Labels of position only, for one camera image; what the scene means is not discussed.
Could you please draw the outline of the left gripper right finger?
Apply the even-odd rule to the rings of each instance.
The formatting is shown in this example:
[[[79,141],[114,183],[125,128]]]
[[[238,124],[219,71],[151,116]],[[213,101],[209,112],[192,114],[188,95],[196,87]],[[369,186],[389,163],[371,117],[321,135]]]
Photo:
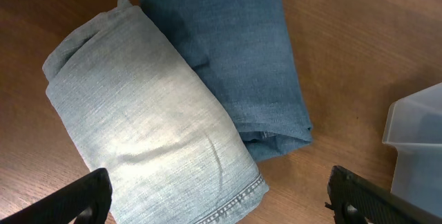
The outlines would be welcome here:
[[[335,224],[441,224],[428,213],[352,171],[335,165],[327,184]]]

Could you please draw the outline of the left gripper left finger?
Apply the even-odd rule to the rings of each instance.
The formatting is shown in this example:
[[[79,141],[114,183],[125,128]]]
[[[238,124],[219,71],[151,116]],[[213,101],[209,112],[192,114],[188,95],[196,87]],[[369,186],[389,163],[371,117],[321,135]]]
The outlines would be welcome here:
[[[104,224],[112,202],[105,168],[96,169],[1,220],[1,224]]]

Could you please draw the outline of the light blue jeans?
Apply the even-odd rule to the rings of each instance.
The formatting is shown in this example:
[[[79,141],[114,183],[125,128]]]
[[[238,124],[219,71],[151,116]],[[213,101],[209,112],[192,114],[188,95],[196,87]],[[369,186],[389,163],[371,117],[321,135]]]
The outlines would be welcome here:
[[[129,0],[72,31],[43,65],[46,95],[118,223],[236,223],[268,185],[233,121]]]

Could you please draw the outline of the dark blue jeans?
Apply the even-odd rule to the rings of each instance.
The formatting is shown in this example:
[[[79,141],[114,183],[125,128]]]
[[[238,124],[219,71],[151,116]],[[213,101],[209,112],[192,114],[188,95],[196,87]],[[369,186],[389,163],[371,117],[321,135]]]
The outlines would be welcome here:
[[[256,161],[312,143],[282,0],[140,0]]]

